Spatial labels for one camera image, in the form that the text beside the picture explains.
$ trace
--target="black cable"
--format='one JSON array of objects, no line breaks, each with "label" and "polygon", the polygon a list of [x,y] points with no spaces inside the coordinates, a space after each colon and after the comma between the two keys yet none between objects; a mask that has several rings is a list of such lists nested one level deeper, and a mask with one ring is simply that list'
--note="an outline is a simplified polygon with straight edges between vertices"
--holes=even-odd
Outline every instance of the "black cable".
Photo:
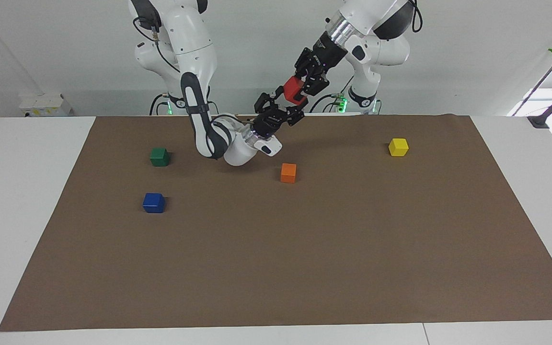
[{"label": "black cable", "polygon": [[146,37],[146,39],[148,39],[149,41],[151,42],[155,42],[155,40],[153,40],[152,38],[148,37],[145,33],[143,33],[140,28],[138,28],[138,25],[136,24],[138,22],[138,20],[142,19],[142,17],[137,17],[136,19],[133,20],[133,27],[138,31],[138,33],[140,33],[140,35]]},{"label": "black cable", "polygon": [[318,99],[318,101],[315,102],[315,104],[312,106],[312,108],[310,109],[309,113],[311,114],[314,109],[316,108],[316,106],[322,101],[322,100],[325,100],[326,98],[329,98],[331,97],[331,94],[326,94],[325,96],[321,97]]},{"label": "black cable", "polygon": [[[355,78],[355,75],[353,74],[353,76],[351,77],[351,79],[348,79],[348,83],[346,83],[346,85],[344,85],[344,87],[342,88],[342,91],[340,91],[340,94],[344,93],[344,91],[346,90],[346,88],[350,85],[351,81],[353,81],[353,78]],[[333,105],[331,107],[331,109],[329,109],[329,112],[331,112],[332,110],[334,109]]]},{"label": "black cable", "polygon": [[167,65],[169,65],[171,68],[173,68],[176,72],[180,73],[180,70],[178,68],[174,67],[174,65],[172,65],[169,61],[167,61],[167,59],[163,56],[163,53],[161,52],[161,48],[159,48],[159,41],[155,41],[155,46],[157,47],[157,52],[159,52],[159,55],[161,56],[163,61],[165,61],[167,63]]},{"label": "black cable", "polygon": [[530,115],[530,114],[533,114],[533,113],[535,113],[535,112],[537,112],[537,111],[546,110],[546,109],[548,109],[548,108],[549,108],[549,107],[544,107],[544,108],[536,109],[535,111],[530,111],[530,112],[528,112],[527,114],[525,114],[523,117],[526,117],[526,116],[528,116],[528,115]]},{"label": "black cable", "polygon": [[214,104],[214,107],[217,108],[217,114],[220,113],[219,107],[216,103],[214,103],[213,101],[208,101],[208,104]]},{"label": "black cable", "polygon": [[140,30],[140,28],[138,28],[138,20],[142,20],[144,18],[142,17],[137,17],[133,20],[133,27],[138,31],[138,33],[140,33],[140,35],[146,37],[147,40],[153,42],[157,48],[157,52],[159,52],[159,55],[160,57],[163,59],[163,61],[165,61],[167,63],[167,65],[169,65],[171,68],[173,68],[176,72],[180,73],[180,70],[178,68],[176,68],[174,65],[172,65],[169,61],[167,61],[167,59],[163,56],[163,53],[161,52],[161,48],[159,48],[159,41],[156,41],[150,37],[148,37],[145,33],[142,32],[142,30]]},{"label": "black cable", "polygon": [[227,115],[227,114],[224,114],[224,115],[219,115],[219,116],[215,116],[212,121],[210,121],[210,124],[213,124],[217,118],[222,118],[222,117],[228,117],[228,118],[233,118],[234,120],[236,120],[237,122],[241,123],[241,124],[244,124],[241,120],[239,120],[238,118],[236,118],[235,116],[231,116],[231,115]]},{"label": "black cable", "polygon": [[166,105],[167,109],[169,109],[169,104],[167,102],[159,103],[159,105],[157,106],[157,116],[159,116],[159,107],[162,106],[162,105]]},{"label": "black cable", "polygon": [[325,112],[327,110],[327,107],[329,107],[331,105],[331,109],[333,109],[334,105],[339,105],[340,103],[338,102],[333,102],[333,103],[329,103],[328,105],[325,105],[325,107],[322,109],[322,112]]},{"label": "black cable", "polygon": [[159,96],[156,96],[155,97],[155,100],[153,100],[153,103],[150,105],[150,112],[149,112],[149,116],[152,116],[153,115],[153,111],[155,110],[155,105],[157,104],[157,101],[163,97],[163,94],[160,93]]},{"label": "black cable", "polygon": [[[414,16],[412,17],[412,32],[418,33],[423,29],[423,15],[421,15],[421,10],[419,9],[418,0],[408,0],[412,6],[414,6]],[[418,16],[419,19],[419,27],[415,28],[416,26],[416,18]]]}]

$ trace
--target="black bracket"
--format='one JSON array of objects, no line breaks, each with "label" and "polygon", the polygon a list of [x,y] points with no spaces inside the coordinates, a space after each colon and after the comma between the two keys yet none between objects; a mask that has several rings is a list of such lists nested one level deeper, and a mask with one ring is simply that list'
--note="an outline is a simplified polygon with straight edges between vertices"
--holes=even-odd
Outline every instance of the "black bracket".
[{"label": "black bracket", "polygon": [[531,122],[532,126],[538,129],[549,129],[548,124],[546,124],[546,119],[541,118],[540,116],[528,116],[528,120]]},{"label": "black bracket", "polygon": [[254,111],[259,115],[253,121],[252,129],[258,135],[269,138],[274,135],[285,122],[287,122],[289,126],[294,126],[304,118],[305,114],[303,109],[308,105],[308,100],[305,100],[300,105],[294,105],[282,110],[278,104],[276,104],[276,100],[283,93],[284,87],[282,86],[276,89],[274,96],[264,92],[254,104]]},{"label": "black bracket", "polygon": [[295,69],[295,77],[299,79],[306,77],[302,89],[307,94],[316,96],[329,86],[327,70],[312,50],[304,48],[304,51],[295,63]]}]

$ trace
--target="brown surface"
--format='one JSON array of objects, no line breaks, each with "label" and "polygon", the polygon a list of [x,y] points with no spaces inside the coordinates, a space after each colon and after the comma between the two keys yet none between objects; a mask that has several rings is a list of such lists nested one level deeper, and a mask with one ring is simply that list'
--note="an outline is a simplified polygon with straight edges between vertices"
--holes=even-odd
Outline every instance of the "brown surface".
[{"label": "brown surface", "polygon": [[552,319],[552,259],[468,117],[306,118],[279,138],[232,168],[186,118],[98,118],[0,331]]}]

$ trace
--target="blue cube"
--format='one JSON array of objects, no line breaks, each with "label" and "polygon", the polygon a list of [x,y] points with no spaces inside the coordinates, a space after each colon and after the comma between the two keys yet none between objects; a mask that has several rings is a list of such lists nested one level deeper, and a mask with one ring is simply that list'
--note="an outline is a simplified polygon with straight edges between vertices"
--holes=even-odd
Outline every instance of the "blue cube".
[{"label": "blue cube", "polygon": [[162,194],[147,193],[142,205],[147,213],[163,213],[165,210],[165,198]]}]

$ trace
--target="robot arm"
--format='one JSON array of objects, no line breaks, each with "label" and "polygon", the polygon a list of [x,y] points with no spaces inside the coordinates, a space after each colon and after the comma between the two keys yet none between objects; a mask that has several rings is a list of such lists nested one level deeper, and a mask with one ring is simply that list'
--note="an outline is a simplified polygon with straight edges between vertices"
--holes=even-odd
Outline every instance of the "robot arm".
[{"label": "robot arm", "polygon": [[[396,65],[403,56],[406,60],[410,47],[397,37],[418,11],[416,0],[346,0],[313,49],[304,49],[295,64],[295,75],[273,94],[261,94],[254,106],[259,115],[244,126],[233,116],[210,115],[207,91],[217,55],[200,16],[206,8],[207,0],[129,0],[134,24],[138,21],[152,31],[152,38],[146,36],[136,48],[136,59],[162,76],[171,101],[176,100],[175,91],[182,89],[199,153],[211,159],[224,157],[234,166],[247,163],[257,151],[276,155],[282,144],[274,133],[285,122],[293,126],[304,118],[307,95],[316,96],[329,86],[327,72],[344,57],[356,71],[350,94],[355,94],[361,105],[365,104],[362,98],[374,97],[380,75],[371,66]],[[374,41],[372,32],[390,41]],[[397,48],[394,57],[387,52],[390,46]],[[293,106],[280,109],[276,99],[283,94]]]},{"label": "robot arm", "polygon": [[[347,0],[328,20],[326,31],[313,48],[304,49],[295,64],[294,76],[283,87],[285,98],[296,108],[289,107],[284,112],[272,105],[278,92],[272,96],[262,94],[255,105],[259,115],[253,126],[271,124],[269,135],[284,122],[294,125],[304,117],[302,109],[308,103],[307,96],[316,96],[329,86],[327,72],[344,57],[355,68],[355,82],[349,94],[355,95],[353,100],[361,107],[370,107],[380,82],[380,75],[372,67],[406,61],[410,46],[401,35],[416,13],[416,0]],[[270,107],[264,107],[267,101]]]},{"label": "robot arm", "polygon": [[346,60],[353,65],[355,70],[353,83],[348,89],[348,96],[350,100],[359,105],[362,112],[367,113],[372,109],[380,84],[380,74],[375,68],[403,64],[410,55],[410,44],[403,36],[382,41],[375,35],[370,35],[364,39],[365,45],[368,46],[368,51],[372,56],[370,61],[361,63],[350,52],[346,55]]},{"label": "robot arm", "polygon": [[207,0],[129,0],[136,21],[152,31],[152,38],[136,48],[136,59],[164,79],[171,101],[182,90],[197,150],[204,157],[220,159],[241,124],[232,117],[210,115],[207,91],[217,54],[200,16],[206,8]]}]

